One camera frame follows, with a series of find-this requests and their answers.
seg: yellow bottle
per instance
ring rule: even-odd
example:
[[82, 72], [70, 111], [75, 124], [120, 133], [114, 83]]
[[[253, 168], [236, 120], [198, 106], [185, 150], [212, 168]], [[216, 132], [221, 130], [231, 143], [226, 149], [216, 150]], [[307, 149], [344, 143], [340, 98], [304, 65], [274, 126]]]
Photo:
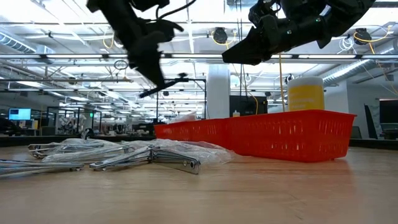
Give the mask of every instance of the yellow bottle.
[[287, 84], [289, 111], [324, 110], [323, 79], [305, 77]]

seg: red plastic basket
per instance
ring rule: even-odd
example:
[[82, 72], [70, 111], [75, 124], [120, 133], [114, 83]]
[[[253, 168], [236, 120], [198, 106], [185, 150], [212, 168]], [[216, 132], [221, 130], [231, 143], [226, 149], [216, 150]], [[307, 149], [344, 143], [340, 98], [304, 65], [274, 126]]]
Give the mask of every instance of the red plastic basket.
[[244, 156], [299, 162], [345, 157], [355, 115], [323, 110], [155, 126], [161, 139], [206, 141]]

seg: workbench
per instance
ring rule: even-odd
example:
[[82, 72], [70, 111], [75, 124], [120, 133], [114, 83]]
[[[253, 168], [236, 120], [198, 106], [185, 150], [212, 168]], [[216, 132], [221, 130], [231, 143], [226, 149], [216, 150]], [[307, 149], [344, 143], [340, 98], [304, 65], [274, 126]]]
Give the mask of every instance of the workbench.
[[[26, 147], [1, 159], [32, 159]], [[397, 223], [398, 152], [305, 164], [239, 157], [200, 175], [148, 164], [0, 179], [8, 223]]]

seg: computer monitor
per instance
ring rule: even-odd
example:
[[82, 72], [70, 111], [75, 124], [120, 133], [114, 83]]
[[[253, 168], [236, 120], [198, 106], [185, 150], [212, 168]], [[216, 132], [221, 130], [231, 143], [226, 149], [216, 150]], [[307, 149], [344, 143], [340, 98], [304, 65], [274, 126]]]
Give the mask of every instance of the computer monitor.
[[10, 108], [8, 110], [8, 120], [27, 121], [30, 120], [31, 109]]

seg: ceiling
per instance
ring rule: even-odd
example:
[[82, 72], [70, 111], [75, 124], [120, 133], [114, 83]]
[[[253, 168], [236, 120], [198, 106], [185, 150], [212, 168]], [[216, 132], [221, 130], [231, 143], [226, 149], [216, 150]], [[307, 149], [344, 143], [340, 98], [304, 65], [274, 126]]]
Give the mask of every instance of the ceiling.
[[[123, 54], [124, 50], [119, 48], [113, 42], [113, 31], [107, 23], [106, 19], [100, 12], [92, 14], [85, 6], [86, 0], [46, 0], [42, 1], [42, 6], [38, 6], [34, 2], [38, 0], [13, 0], [7, 1], [7, 4], [2, 4], [0, 7], [0, 33], [6, 33], [13, 38], [23, 42], [33, 49], [38, 46], [46, 46], [53, 50], [56, 54]], [[186, 2], [183, 0], [171, 0], [171, 3], [160, 10], [160, 14], [176, 9]], [[159, 50], [167, 53], [180, 54], [221, 54], [227, 48], [225, 45], [216, 44], [211, 38], [211, 33], [215, 27], [224, 27], [228, 34], [229, 47], [233, 46], [239, 41], [237, 31], [239, 26], [242, 27], [243, 37], [246, 36], [252, 24], [248, 21], [249, 7], [244, 6], [240, 10], [236, 10], [233, 6], [228, 6], [224, 1], [214, 0], [200, 0], [193, 4], [188, 10], [182, 10], [178, 13], [172, 14], [166, 19], [177, 22], [185, 31], [176, 33], [176, 38], [169, 43], [160, 44]], [[155, 19], [155, 8], [149, 9], [146, 12], [136, 11], [137, 15], [147, 19]], [[398, 32], [396, 25], [398, 8], [396, 7], [376, 7], [369, 10], [369, 12], [358, 21], [347, 34], [352, 34], [356, 28], [367, 28], [368, 32], [372, 34], [374, 39], [385, 36], [389, 28], [388, 36], [374, 43], [377, 48], [392, 40]], [[287, 54], [358, 54], [369, 53], [369, 46], [367, 45], [350, 45], [342, 43], [346, 36], [334, 38], [330, 44], [324, 49], [319, 49], [317, 43], [312, 42], [301, 47], [292, 49]], [[1, 54], [20, 54], [20, 52], [0, 45]], [[82, 89], [82, 88], [102, 88], [102, 89], [134, 89], [143, 90], [152, 87], [148, 82], [135, 70], [115, 70], [114, 63], [116, 60], [102, 60], [94, 59], [87, 60], [84, 58], [78, 60], [56, 60], [54, 64], [48, 66], [43, 63], [37, 63], [34, 60], [19, 60], [18, 58], [7, 60], [15, 66], [23, 66], [29, 69], [33, 75], [26, 73], [21, 74], [24, 78], [38, 79], [37, 75], [43, 77], [51, 74], [50, 78], [67, 79], [75, 77], [77, 79], [102, 79], [111, 80], [123, 78], [128, 82], [81, 82], [76, 84], [69, 83], [43, 83], [53, 89]], [[244, 70], [249, 74], [250, 80], [249, 89], [279, 89], [279, 64], [277, 61], [262, 63], [258, 66], [245, 65]], [[162, 70], [166, 78], [176, 78], [178, 73], [188, 73], [189, 78], [205, 79], [209, 65], [212, 63], [220, 63], [217, 60], [211, 59], [194, 59], [186, 58], [183, 60], [162, 59]], [[295, 77], [300, 76], [314, 76], [321, 75], [328, 70], [335, 68], [341, 64], [350, 63], [345, 61], [291, 61], [286, 60], [282, 63], [283, 76], [290, 74]], [[382, 67], [394, 66], [394, 63], [382, 63]], [[240, 65], [228, 65], [231, 75], [240, 74]], [[379, 73], [380, 68], [375, 68], [370, 73]], [[361, 73], [349, 79], [351, 83], [369, 77], [369, 74]], [[383, 76], [360, 82], [355, 85], [386, 85], [386, 79]], [[13, 84], [13, 88], [32, 88], [34, 86], [21, 86], [20, 83]], [[204, 86], [201, 83], [188, 82], [179, 83], [175, 89], [190, 89], [195, 91], [170, 91], [169, 96], [161, 95], [166, 105], [160, 114], [176, 114], [176, 111], [188, 113], [197, 111], [198, 114], [203, 114], [203, 100], [204, 92], [201, 90]], [[61, 91], [54, 91], [54, 93], [68, 96], [68, 94]], [[124, 91], [116, 92], [117, 96], [101, 96], [97, 92], [85, 92], [79, 97], [89, 98], [92, 102], [104, 102], [110, 98], [110, 101], [121, 103], [120, 99], [125, 99], [131, 104], [138, 103], [142, 111], [144, 108], [153, 109], [155, 99], [148, 97], [143, 100], [137, 99], [139, 91]], [[254, 93], [255, 95], [263, 95], [264, 93]], [[280, 96], [273, 93], [272, 99], [277, 100]], [[69, 99], [75, 103], [85, 103], [84, 101], [77, 101]], [[119, 110], [128, 109], [125, 106], [117, 107]], [[136, 110], [138, 115], [146, 115], [144, 112]]]

